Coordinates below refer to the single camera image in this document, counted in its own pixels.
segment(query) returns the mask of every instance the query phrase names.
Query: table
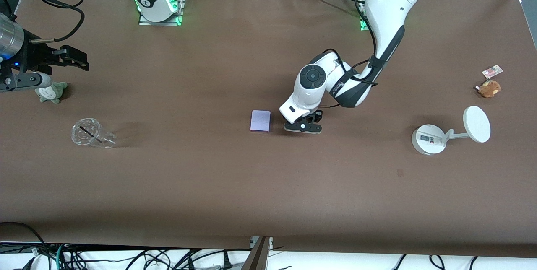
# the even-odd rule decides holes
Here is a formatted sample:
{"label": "table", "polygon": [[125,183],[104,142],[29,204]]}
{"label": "table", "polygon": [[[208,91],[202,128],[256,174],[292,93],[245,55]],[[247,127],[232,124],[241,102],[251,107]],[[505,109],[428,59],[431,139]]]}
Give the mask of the table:
{"label": "table", "polygon": [[[362,105],[326,110],[320,135],[285,132],[278,107],[312,57],[372,53],[353,7],[187,0],[182,26],[140,27],[132,1],[86,0],[64,44],[91,69],[52,76],[70,84],[67,98],[0,96],[0,220],[65,243],[230,248],[263,234],[289,250],[535,256],[537,53],[520,3],[418,1]],[[78,19],[37,0],[18,15],[41,37]],[[503,90],[481,98],[472,88],[495,64]],[[462,130],[471,105],[490,119],[488,142],[414,151],[416,127]],[[272,112],[271,133],[249,131],[254,109]],[[73,144],[84,117],[123,147]]]}

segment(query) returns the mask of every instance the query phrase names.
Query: transparent cup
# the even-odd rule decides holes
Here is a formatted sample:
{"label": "transparent cup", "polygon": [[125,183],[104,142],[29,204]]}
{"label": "transparent cup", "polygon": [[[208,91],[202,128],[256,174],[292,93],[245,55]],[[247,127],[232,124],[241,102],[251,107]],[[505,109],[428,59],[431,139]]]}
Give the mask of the transparent cup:
{"label": "transparent cup", "polygon": [[71,139],[78,145],[97,146],[99,148],[113,148],[116,137],[106,131],[102,125],[93,118],[84,118],[73,125]]}

